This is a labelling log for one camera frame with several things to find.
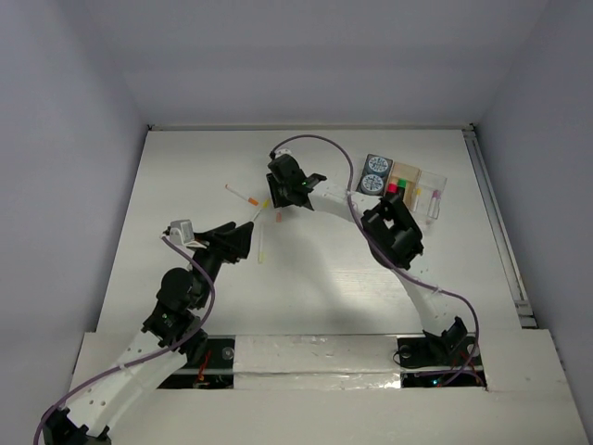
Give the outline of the pale yellow cap marker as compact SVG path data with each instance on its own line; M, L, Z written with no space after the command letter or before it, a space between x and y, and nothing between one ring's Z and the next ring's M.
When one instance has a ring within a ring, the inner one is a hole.
M258 264L262 264L265 260L265 224L259 226L259 243L258 243Z

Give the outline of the orange cap marker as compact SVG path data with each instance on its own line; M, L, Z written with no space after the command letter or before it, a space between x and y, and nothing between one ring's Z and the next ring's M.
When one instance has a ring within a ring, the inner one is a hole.
M255 198L253 198L249 194L245 194L245 193L235 189L234 187L230 186L229 184L225 185L225 189L255 207L257 207L259 205L259 202Z

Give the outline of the blue white round jar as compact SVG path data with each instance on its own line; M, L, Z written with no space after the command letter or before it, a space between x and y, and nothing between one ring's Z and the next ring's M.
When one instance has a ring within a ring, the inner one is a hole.
M369 155L366 158L364 171L366 174L374 174L385 177L391 169L391 160L382 156Z

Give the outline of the black pink highlighter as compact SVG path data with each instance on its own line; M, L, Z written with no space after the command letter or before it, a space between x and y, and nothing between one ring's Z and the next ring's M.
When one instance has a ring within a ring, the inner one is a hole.
M386 195L394 195L397 192L396 184L389 184L386 189Z

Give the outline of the black green highlighter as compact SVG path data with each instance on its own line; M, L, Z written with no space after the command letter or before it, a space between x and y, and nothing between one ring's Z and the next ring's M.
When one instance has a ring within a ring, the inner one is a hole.
M405 195L406 188L407 188L407 181L404 179L399 179L397 181L397 193L403 197Z

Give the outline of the yellow end marker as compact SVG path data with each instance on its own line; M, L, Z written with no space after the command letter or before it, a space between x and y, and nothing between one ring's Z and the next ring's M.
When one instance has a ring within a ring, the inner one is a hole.
M419 202L420 202L420 195L421 195L422 189L420 187L417 187L415 190L415 195L414 195L414 200L413 200L413 206L412 206L412 211L416 212L419 206Z

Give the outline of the pink cap marker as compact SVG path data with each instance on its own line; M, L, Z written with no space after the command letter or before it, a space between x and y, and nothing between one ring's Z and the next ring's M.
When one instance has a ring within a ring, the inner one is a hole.
M438 189L436 189L432 194L430 206L429 206L429 213L428 213L428 215L432 219L438 218L440 200L441 200L441 192Z

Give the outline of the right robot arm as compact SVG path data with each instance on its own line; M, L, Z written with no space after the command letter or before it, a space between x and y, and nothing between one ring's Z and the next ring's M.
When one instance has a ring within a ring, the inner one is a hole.
M467 337L462 319L440 298L445 291L421 278L423 233L401 197L371 197L352 192L325 176L306 175L289 154L273 155L267 181L273 206L300 207L327 213L354 223L375 260L394 272L418 312L427 338L428 356L447 363L461 350Z

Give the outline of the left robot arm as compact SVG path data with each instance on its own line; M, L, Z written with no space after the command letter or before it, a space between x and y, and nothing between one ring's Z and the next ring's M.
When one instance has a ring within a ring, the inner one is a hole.
M187 261L162 277L153 311L107 370L80 383L43 414L36 444L109 444L118 423L174 372L200 363L203 329L224 264L248 257L254 224L228 222L197 233L188 220L171 222L163 243Z

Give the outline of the dark grey plastic bin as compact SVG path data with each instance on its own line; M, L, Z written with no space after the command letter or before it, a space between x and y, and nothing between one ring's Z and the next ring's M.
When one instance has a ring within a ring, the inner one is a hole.
M376 155L376 154L368 154L368 155L366 156L366 158L367 158L369 155L382 156L382 155ZM374 202L374 201L377 201L377 200L378 200L378 199L379 199L379 198L382 196L382 195L381 195L381 196L368 196L368 195L364 195L364 194L360 193L360 192L359 192L359 190L358 190L358 188L359 188L359 183L360 183L360 179L361 179L361 177L362 177L362 176L364 176L364 175L366 175L366 173L365 173L365 171L364 171L364 166L365 166L366 158L365 158L365 160L364 160L364 162L363 162L362 171L361 171L360 177L359 177L359 179L357 180L357 184L356 184L356 192L357 192L357 193L360 195L360 196L358 197L358 202L360 202L360 203L362 203L363 201L370 201L370 202Z

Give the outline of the silver taped strip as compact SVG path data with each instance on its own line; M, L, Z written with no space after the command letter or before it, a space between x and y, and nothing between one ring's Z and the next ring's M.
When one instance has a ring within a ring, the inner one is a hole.
M233 387L240 390L399 389L397 338L380 335L239 336Z

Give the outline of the clear plastic bin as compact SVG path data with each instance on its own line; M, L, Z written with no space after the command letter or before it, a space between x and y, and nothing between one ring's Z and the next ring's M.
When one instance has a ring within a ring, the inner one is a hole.
M421 228L428 228L430 225L435 223L437 219L432 219L429 213L429 206L433 192L438 189L441 192L441 200L446 188L447 178L440 174L428 172L428 171L421 171L420 179L418 182L417 187L422 189L420 195L420 202L416 212L412 213L416 223Z

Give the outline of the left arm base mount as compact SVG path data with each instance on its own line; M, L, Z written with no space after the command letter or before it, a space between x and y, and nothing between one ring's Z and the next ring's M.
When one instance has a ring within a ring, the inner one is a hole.
M184 344L187 364L167 377L159 389L231 389L234 381L235 336L209 336L200 330Z

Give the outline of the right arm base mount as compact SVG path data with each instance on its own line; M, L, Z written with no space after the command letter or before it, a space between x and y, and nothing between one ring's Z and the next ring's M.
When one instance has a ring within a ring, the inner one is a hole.
M459 316L440 335L400 338L392 360L405 388L487 387L479 346Z

